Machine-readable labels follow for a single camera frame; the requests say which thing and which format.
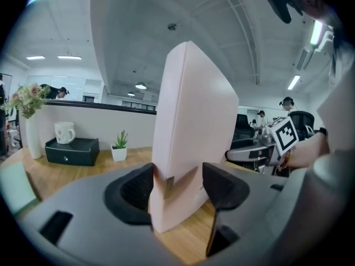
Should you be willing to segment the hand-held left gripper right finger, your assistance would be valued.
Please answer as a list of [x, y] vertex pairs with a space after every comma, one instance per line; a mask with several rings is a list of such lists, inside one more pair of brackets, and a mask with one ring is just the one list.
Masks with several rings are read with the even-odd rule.
[[313, 169], [284, 178], [204, 163], [202, 178], [215, 216], [198, 266], [288, 266], [316, 244]]

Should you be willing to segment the white mug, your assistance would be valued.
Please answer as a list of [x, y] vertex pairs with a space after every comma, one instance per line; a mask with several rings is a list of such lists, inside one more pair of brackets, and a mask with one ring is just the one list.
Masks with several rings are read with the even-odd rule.
[[73, 122], [56, 122], [54, 124], [54, 131], [57, 143], [62, 145], [71, 143], [76, 137]]

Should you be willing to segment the pink folder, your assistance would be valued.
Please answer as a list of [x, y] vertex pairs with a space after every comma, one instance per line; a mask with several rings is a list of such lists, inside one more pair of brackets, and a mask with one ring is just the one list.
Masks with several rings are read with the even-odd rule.
[[234, 136], [239, 98], [214, 62], [191, 41], [166, 57], [152, 149], [154, 229], [166, 232], [206, 201], [202, 164], [221, 163]]

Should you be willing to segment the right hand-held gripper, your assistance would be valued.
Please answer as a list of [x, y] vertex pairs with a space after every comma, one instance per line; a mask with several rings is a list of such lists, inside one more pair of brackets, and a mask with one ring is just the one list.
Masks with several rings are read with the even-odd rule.
[[[273, 173], [275, 168], [281, 168], [284, 155], [299, 142], [293, 121], [289, 116], [279, 117], [255, 131], [258, 149], [251, 152], [252, 170]], [[225, 152], [225, 158], [230, 162], [250, 162], [249, 155], [250, 147], [234, 147]]]

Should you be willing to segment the person's right forearm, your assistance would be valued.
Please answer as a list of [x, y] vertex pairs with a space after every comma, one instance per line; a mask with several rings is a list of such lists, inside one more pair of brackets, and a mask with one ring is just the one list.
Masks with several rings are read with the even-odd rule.
[[327, 136], [316, 133], [309, 139], [300, 141], [284, 155], [281, 167], [305, 168], [312, 166], [321, 156], [329, 154]]

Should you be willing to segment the person's white printed sweatshirt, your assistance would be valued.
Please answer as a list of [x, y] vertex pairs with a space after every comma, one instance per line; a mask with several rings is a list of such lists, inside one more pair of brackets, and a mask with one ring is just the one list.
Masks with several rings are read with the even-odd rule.
[[355, 45], [340, 18], [335, 17], [329, 94], [318, 108], [326, 129], [317, 156], [355, 150]]

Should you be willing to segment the white vase with flowers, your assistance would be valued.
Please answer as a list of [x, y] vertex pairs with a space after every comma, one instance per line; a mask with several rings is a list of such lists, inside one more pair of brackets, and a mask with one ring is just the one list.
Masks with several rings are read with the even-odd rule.
[[20, 86], [9, 101], [0, 106], [0, 109], [5, 112], [10, 112], [12, 109], [19, 110], [25, 119], [30, 119], [47, 102], [49, 93], [49, 85], [40, 86], [35, 83]]

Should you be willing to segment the mint green folder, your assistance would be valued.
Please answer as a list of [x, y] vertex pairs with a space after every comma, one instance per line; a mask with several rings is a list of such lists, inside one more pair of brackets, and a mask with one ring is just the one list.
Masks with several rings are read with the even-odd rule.
[[0, 194], [14, 216], [39, 202], [21, 162], [0, 168]]

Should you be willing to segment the small potted green plant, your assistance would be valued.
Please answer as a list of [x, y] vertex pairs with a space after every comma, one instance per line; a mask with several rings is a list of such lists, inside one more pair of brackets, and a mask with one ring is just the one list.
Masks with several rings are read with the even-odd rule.
[[128, 134], [125, 130], [118, 133], [115, 144], [111, 145], [111, 154], [115, 162], [124, 161], [127, 157]]

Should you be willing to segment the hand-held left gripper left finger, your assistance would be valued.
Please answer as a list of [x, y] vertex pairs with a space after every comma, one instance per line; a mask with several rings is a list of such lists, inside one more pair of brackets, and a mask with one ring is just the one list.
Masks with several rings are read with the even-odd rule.
[[19, 225], [53, 266], [183, 266], [153, 233], [152, 163], [73, 181]]

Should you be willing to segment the black drawer box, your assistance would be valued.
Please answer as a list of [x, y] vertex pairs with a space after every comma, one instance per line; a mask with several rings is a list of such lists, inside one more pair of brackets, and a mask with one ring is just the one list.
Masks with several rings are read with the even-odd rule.
[[75, 138], [69, 144], [59, 144], [53, 138], [45, 143], [48, 162], [56, 164], [94, 166], [99, 152], [98, 139]]

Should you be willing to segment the black high-back office chair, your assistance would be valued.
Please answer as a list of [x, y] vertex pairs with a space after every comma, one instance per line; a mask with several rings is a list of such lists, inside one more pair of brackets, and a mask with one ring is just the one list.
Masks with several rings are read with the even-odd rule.
[[238, 114], [231, 149], [251, 146], [254, 135], [255, 130], [250, 126], [247, 115]]

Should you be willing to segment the white desk partition panel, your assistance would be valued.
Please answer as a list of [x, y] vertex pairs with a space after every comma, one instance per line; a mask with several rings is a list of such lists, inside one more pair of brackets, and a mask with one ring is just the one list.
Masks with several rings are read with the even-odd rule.
[[76, 137], [98, 139], [101, 150], [110, 150], [122, 131], [128, 134], [127, 148], [153, 145], [156, 113], [117, 105], [82, 101], [49, 100], [35, 113], [41, 147], [55, 138], [56, 122], [73, 122]]

